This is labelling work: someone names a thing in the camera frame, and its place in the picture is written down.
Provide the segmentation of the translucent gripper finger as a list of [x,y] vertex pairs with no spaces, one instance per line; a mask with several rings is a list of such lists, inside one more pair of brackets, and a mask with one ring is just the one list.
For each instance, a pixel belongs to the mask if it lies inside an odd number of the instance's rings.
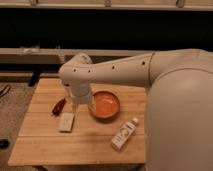
[[94,100],[89,101],[87,107],[90,113],[94,114],[96,112],[96,104]]
[[76,113],[78,110],[78,104],[72,103],[72,113]]

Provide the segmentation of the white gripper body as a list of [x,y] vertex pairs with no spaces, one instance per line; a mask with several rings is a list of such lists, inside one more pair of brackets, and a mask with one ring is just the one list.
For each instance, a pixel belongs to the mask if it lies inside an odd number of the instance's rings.
[[92,90],[89,83],[70,83],[69,94],[75,104],[89,104],[92,101]]

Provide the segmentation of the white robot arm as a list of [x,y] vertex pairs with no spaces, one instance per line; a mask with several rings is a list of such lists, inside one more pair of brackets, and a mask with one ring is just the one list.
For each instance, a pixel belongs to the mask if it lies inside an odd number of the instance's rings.
[[146,88],[146,171],[213,171],[213,52],[158,51],[97,64],[79,53],[59,77],[76,105],[92,101],[92,83]]

